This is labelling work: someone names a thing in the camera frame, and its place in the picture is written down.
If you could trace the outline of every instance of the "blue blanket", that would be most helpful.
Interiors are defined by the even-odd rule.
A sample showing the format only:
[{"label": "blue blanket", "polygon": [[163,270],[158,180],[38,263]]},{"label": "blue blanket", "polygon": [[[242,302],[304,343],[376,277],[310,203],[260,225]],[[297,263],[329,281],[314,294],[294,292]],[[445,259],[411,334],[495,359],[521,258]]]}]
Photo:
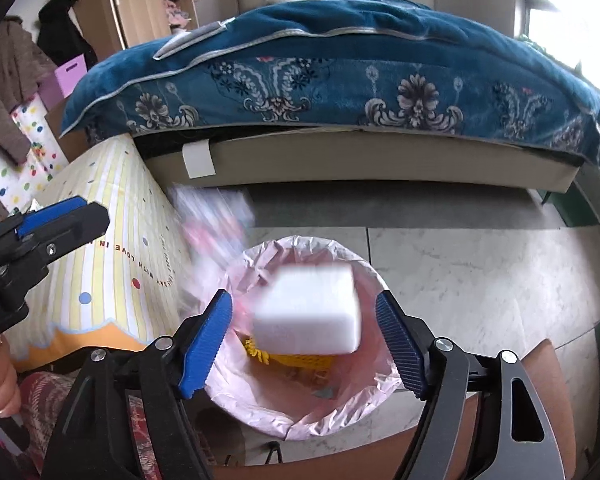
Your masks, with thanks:
[{"label": "blue blanket", "polygon": [[161,60],[169,38],[99,63],[67,103],[64,133],[355,125],[545,148],[600,167],[599,93],[471,20],[405,0],[322,0],[252,10],[226,28]]}]

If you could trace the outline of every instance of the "beige bed base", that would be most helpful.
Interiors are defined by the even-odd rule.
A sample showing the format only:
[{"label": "beige bed base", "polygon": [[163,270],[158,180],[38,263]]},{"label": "beige bed base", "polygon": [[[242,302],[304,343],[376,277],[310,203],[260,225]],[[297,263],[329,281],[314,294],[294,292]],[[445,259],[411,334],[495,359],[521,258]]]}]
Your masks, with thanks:
[{"label": "beige bed base", "polygon": [[397,132],[301,130],[210,145],[216,174],[190,179],[182,153],[146,162],[158,184],[423,180],[565,192],[578,168],[531,150]]}]

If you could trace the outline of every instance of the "brown coat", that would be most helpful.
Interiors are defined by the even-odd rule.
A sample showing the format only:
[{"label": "brown coat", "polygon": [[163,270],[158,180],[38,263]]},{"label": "brown coat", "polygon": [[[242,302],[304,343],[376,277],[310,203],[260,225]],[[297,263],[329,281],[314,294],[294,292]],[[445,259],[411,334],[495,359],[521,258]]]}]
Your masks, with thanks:
[{"label": "brown coat", "polygon": [[31,142],[11,119],[11,111],[38,91],[38,84],[56,69],[53,62],[33,43],[19,18],[0,24],[0,146],[22,164]]}]

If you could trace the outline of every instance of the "trash bin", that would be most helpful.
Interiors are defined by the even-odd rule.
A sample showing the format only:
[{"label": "trash bin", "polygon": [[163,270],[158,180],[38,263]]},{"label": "trash bin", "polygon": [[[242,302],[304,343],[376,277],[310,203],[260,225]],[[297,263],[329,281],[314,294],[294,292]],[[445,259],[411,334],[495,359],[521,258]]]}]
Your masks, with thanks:
[{"label": "trash bin", "polygon": [[[319,390],[290,379],[248,355],[249,304],[269,275],[285,264],[349,262],[360,309],[362,339],[353,354],[336,356]],[[282,440],[326,436],[355,424],[401,384],[376,323],[376,295],[386,285],[371,265],[334,240],[293,236],[244,251],[220,287],[234,300],[234,319],[206,380],[222,409],[252,428]],[[215,290],[205,292],[210,300]]]}]

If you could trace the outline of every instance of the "bright window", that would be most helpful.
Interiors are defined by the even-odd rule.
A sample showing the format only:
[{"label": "bright window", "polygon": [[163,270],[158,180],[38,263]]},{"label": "bright window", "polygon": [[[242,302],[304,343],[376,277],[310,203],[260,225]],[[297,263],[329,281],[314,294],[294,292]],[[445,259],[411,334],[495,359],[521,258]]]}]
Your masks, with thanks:
[{"label": "bright window", "polygon": [[600,0],[528,0],[528,36],[600,88]]}]

